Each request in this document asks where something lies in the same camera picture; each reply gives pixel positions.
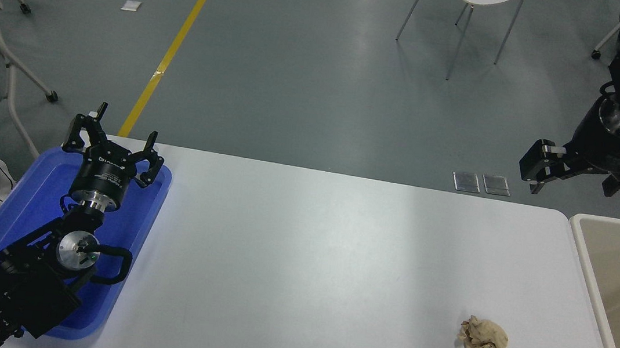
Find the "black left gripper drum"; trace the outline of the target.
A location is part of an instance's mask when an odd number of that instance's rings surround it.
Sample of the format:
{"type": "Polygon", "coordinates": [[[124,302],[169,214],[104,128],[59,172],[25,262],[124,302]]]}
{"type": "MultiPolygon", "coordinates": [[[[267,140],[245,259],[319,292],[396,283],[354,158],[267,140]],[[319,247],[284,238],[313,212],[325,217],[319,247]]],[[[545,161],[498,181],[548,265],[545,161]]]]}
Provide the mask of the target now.
{"type": "Polygon", "coordinates": [[[87,147],[82,166],[70,186],[70,194],[79,196],[95,191],[109,199],[122,201],[137,170],[136,161],[128,159],[131,153],[114,144],[87,147]]]}

